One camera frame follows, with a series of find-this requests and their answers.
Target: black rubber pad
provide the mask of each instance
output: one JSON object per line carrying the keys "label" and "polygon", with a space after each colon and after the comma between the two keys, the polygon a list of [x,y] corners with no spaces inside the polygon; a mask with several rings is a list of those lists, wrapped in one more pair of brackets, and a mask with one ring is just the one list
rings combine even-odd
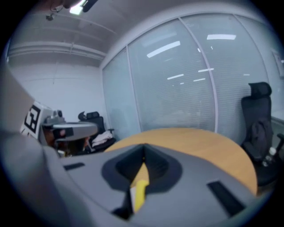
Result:
{"label": "black rubber pad", "polygon": [[234,216],[245,208],[220,181],[209,183],[207,186],[230,216]]}
{"label": "black rubber pad", "polygon": [[82,166],[85,166],[84,163],[82,162],[78,162],[78,163],[74,163],[74,164],[70,164],[70,165],[65,165],[64,168],[66,171],[71,170],[71,169],[75,169],[75,168],[80,168]]}

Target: white cloth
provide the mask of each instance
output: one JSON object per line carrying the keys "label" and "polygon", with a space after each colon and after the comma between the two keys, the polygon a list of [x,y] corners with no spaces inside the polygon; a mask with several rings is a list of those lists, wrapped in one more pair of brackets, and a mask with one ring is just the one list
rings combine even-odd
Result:
{"label": "white cloth", "polygon": [[105,131],[103,134],[99,134],[95,139],[93,139],[92,147],[97,146],[99,144],[103,144],[112,137],[113,136],[110,131]]}

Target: black bag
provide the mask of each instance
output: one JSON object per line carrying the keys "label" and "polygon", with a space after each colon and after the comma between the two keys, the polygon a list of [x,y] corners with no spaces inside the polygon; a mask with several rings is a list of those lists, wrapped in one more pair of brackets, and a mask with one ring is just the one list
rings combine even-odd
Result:
{"label": "black bag", "polygon": [[258,119],[252,124],[249,131],[249,142],[262,157],[268,154],[272,146],[273,130],[270,121],[265,118]]}

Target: wooden tabletop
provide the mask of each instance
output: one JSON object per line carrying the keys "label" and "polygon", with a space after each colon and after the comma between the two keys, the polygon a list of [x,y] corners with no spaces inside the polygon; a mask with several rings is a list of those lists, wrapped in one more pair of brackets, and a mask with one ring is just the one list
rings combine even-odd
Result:
{"label": "wooden tabletop", "polygon": [[[106,152],[142,143],[166,147],[208,160],[238,179],[256,195],[257,181],[253,164],[245,151],[227,137],[201,129],[155,129],[123,139],[109,147]],[[145,164],[131,186],[135,186],[136,182],[142,179],[149,180]]]}

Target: chair armrest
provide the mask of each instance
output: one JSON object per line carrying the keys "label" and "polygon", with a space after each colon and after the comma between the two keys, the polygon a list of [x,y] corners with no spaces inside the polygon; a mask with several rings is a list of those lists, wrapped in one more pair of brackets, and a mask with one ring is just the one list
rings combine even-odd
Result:
{"label": "chair armrest", "polygon": [[262,156],[259,154],[259,152],[252,146],[250,142],[243,143],[243,147],[246,151],[246,153],[249,155],[249,157],[255,161],[260,162],[262,161]]}
{"label": "chair armrest", "polygon": [[284,135],[282,133],[278,133],[277,134],[277,137],[281,140],[284,140]]}
{"label": "chair armrest", "polygon": [[277,134],[277,137],[280,139],[280,142],[276,148],[276,151],[280,151],[284,145],[284,135],[282,133]]}
{"label": "chair armrest", "polygon": [[112,133],[112,131],[114,131],[114,129],[108,129],[108,131],[110,131]]}

